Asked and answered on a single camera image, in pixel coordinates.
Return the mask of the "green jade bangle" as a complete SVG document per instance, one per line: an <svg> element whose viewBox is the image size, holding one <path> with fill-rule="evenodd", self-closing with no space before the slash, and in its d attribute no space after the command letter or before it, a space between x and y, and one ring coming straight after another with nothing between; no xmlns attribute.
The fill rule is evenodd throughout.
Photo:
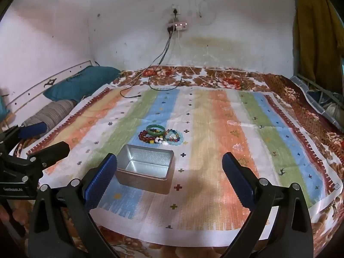
<svg viewBox="0 0 344 258"><path fill-rule="evenodd" d="M166 132L166 129L162 125L150 124L150 125L147 125L146 132L150 136L157 137L157 136L163 136Z"/></svg>

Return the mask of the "white headboard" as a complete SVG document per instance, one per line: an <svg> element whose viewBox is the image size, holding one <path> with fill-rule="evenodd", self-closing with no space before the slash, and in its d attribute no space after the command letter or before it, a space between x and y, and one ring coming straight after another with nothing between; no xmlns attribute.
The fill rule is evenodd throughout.
<svg viewBox="0 0 344 258"><path fill-rule="evenodd" d="M60 71L44 79L43 81L28 88L21 94L9 95L6 99L6 107L11 111L11 113L15 114L19 111L19 109L23 108L27 103L35 100L53 85L56 85L60 81L63 81L68 77L71 77L82 71L84 68L93 66L94 64L95 62L92 59L84 61L82 63L78 63L77 65L69 67L68 69Z"/></svg>

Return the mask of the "floral brown blanket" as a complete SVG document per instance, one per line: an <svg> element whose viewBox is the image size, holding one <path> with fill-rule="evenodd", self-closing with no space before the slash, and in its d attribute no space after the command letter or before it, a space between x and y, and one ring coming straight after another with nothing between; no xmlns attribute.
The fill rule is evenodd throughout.
<svg viewBox="0 0 344 258"><path fill-rule="evenodd" d="M233 89L272 93L286 112L309 133L318 150L326 157L336 157L333 170L341 178L343 184L343 134L310 104L304 91L290 79L280 75L244 72L237 69L221 71L186 66L154 66L138 71L123 72L112 83L103 85L82 101L98 96L106 87L119 89L120 95L125 97L138 86L145 86L155 91L201 87L211 90ZM34 143L22 143L16 149L16 153L21 157L27 156L30 154L28 149ZM333 240L339 225L343 222L343 189L327 207L320 211L319 215L311 217L311 221L314 253L318 255ZM121 257L220 257L226 247L161 245L125 236L97 225Z"/></svg>

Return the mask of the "grey striped bolster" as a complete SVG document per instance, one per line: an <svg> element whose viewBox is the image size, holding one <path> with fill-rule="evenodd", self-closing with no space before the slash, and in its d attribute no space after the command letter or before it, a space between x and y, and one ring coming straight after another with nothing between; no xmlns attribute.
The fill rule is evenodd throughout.
<svg viewBox="0 0 344 258"><path fill-rule="evenodd" d="M40 109L36 114L26 119L21 125L30 126L43 122L47 126L47 131L56 127L75 107L74 100L52 101Z"/></svg>

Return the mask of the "teal pillow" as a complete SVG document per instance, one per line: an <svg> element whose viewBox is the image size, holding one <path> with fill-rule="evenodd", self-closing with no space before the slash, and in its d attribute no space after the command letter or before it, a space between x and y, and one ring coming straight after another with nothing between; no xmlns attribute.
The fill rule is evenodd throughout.
<svg viewBox="0 0 344 258"><path fill-rule="evenodd" d="M97 89L111 83L121 71L108 66L88 66L77 74L60 81L46 90L43 95L51 101L74 100L92 95Z"/></svg>

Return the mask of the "silver metal tin box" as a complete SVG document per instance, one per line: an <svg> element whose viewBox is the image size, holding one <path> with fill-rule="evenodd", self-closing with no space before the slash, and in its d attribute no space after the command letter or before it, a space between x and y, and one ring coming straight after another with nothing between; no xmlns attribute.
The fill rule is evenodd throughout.
<svg viewBox="0 0 344 258"><path fill-rule="evenodd" d="M115 175L122 185L167 195L174 175L174 152L127 144L117 155Z"/></svg>

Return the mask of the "striped colourful mat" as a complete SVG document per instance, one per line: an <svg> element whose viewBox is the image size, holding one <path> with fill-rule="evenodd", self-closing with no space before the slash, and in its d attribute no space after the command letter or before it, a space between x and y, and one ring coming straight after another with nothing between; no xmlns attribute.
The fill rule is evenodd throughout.
<svg viewBox="0 0 344 258"><path fill-rule="evenodd" d="M162 125L165 134L148 135L150 124ZM28 153L60 141L71 150L46 170L43 180L52 187L82 177L127 144L174 152L167 195L122 185L115 176L91 211L102 227L161 245L228 246L237 235L249 210L223 171L227 152L274 185L298 183L311 217L343 189L333 170L336 157L323 155L272 93L201 87L155 91L138 86L123 97L119 89L106 87L82 101Z"/></svg>

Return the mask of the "white power strip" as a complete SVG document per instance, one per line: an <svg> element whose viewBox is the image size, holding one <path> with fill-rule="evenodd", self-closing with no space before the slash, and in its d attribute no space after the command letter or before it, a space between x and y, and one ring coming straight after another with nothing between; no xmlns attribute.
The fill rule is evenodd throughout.
<svg viewBox="0 0 344 258"><path fill-rule="evenodd" d="M174 23L169 23L167 25L167 31L172 32L172 31L185 31L188 29L188 23L185 21L177 21Z"/></svg>

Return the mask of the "hanging brown garment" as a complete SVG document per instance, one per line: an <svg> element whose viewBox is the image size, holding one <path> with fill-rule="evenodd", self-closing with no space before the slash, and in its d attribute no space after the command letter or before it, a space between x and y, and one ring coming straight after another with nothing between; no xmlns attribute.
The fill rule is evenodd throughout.
<svg viewBox="0 0 344 258"><path fill-rule="evenodd" d="M343 93L343 22L330 0L296 0L295 72Z"/></svg>

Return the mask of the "wall socket with plug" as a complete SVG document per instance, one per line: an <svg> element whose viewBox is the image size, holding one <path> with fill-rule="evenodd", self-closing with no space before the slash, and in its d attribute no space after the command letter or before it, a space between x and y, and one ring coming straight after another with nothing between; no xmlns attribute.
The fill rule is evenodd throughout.
<svg viewBox="0 0 344 258"><path fill-rule="evenodd" d="M172 14L174 17L177 17L178 15L181 15L180 6L179 6L179 5L173 4L173 5L171 6L171 14Z"/></svg>

